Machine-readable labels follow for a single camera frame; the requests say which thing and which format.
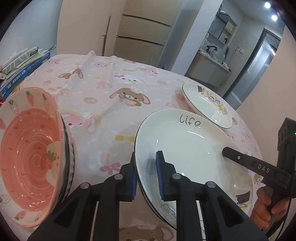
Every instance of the stack of books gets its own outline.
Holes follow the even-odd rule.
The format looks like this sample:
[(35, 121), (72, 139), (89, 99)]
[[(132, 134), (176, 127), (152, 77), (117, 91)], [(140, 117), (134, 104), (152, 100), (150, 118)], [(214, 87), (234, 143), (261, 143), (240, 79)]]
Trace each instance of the stack of books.
[(39, 51), (38, 47), (14, 53), (0, 65), (0, 99), (5, 100), (26, 77), (48, 59), (50, 52)]

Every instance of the cable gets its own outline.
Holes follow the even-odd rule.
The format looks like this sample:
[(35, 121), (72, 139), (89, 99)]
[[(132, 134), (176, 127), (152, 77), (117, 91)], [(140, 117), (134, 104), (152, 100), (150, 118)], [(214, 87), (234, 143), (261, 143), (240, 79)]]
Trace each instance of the cable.
[(231, 55), (230, 60), (228, 61), (228, 66), (229, 66), (229, 63), (230, 63), (230, 61), (231, 61), (233, 55), (236, 53), (236, 51), (237, 51), (237, 48), (235, 49), (234, 53)]
[(232, 74), (232, 72), (230, 71), (230, 75), (227, 77), (227, 79), (223, 83), (220, 84), (220, 86), (225, 84), (225, 82), (228, 80), (228, 78), (231, 76), (231, 74)]
[(290, 206), (291, 206), (291, 202), (292, 202), (292, 194), (293, 194), (293, 184), (294, 184), (294, 180), (292, 181), (292, 184), (291, 184), (291, 197), (289, 199), (289, 204), (288, 204), (288, 208), (287, 208), (287, 213), (285, 215), (285, 219), (283, 221), (283, 225), (281, 227), (281, 230), (279, 231), (278, 233), (278, 236), (276, 237), (276, 239), (274, 241), (277, 241), (279, 236), (281, 235), (281, 232), (283, 231), (283, 228), (285, 226), (285, 223), (286, 223), (286, 220), (287, 220), (287, 217), (288, 217), (288, 213), (289, 213), (289, 210), (290, 210)]

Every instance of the pink bowl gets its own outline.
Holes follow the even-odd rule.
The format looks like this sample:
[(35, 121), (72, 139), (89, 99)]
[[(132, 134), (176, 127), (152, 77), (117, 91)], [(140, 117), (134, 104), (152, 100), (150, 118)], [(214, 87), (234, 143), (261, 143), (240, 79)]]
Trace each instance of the pink bowl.
[(0, 108), (0, 207), (24, 227), (39, 225), (61, 189), (63, 126), (40, 88), (13, 94)]

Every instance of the finger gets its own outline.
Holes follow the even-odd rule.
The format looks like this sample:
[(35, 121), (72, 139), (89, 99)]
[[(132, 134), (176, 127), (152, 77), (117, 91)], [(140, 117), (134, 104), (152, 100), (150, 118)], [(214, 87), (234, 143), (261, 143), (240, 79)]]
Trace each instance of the finger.
[(268, 222), (270, 220), (270, 213), (266, 210), (266, 206), (261, 204), (260, 202), (256, 201), (254, 205), (254, 209), (256, 210), (256, 213), (259, 215), (261, 219)]
[(285, 216), (286, 213), (287, 213), (287, 209), (281, 211), (279, 213), (279, 215), (276, 217), (275, 223), (278, 222), (278, 221), (280, 221)]
[(250, 218), (257, 225), (258, 228), (260, 228), (260, 229), (267, 229), (268, 228), (268, 222), (261, 219), (255, 209), (252, 210), (252, 214), (251, 214)]
[(279, 201), (277, 204), (275, 204), (275, 206), (271, 210), (271, 213), (275, 214), (275, 213), (280, 213), (283, 210), (287, 210), (288, 205), (289, 205), (289, 198), (286, 197), (286, 198), (282, 199), (281, 201)]
[(271, 199), (266, 195), (265, 191), (264, 191), (264, 187), (261, 187), (257, 190), (257, 198), (258, 201), (266, 206), (269, 206), (271, 204)]

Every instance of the table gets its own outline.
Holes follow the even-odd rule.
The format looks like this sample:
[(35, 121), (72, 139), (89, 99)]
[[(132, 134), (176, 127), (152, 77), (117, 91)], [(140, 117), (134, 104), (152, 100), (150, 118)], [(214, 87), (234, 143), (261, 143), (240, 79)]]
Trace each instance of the table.
[[(71, 191), (82, 182), (97, 184), (118, 173), (130, 161), (137, 130), (152, 112), (165, 108), (192, 111), (182, 94), (182, 84), (194, 82), (184, 76), (128, 61), (116, 56), (56, 55), (41, 65), (20, 88), (41, 87), (56, 99), (65, 124), (75, 138), (78, 160)], [(130, 99), (120, 98), (126, 92)], [(242, 153), (262, 159), (259, 147), (247, 125), (222, 98), (233, 117), (233, 125), (224, 132)], [(263, 186), (262, 177), (252, 173), (253, 200)], [(3, 216), (20, 241), (26, 241), (35, 228), (22, 228)], [(155, 239), (176, 240), (176, 231), (161, 221), (145, 202), (139, 187), (131, 203), (120, 203), (120, 232), (125, 241)]]

